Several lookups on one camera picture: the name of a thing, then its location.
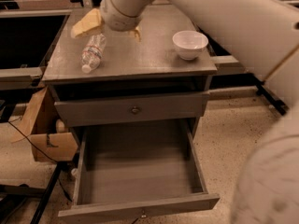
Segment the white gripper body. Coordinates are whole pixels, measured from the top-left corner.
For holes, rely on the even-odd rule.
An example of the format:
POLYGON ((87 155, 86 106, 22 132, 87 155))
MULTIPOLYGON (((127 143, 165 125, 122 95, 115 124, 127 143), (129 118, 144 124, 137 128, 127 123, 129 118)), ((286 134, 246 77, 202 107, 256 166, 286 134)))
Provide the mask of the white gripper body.
POLYGON ((141 17, 123 15, 113 4, 112 0, 102 0, 100 13, 103 23, 113 31, 125 32, 134 30, 141 22, 141 17))

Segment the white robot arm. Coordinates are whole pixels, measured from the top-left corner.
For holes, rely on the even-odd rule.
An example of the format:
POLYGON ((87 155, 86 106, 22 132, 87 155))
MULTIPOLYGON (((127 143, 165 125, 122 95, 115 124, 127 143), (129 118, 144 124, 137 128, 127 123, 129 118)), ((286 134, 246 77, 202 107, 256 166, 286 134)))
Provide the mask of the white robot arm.
MULTIPOLYGON (((154 0, 102 0, 73 37, 133 31, 154 0)), ((238 178, 231 224, 299 224, 299 32, 297 8, 278 0, 168 0, 269 84, 289 107, 249 155, 238 178)))

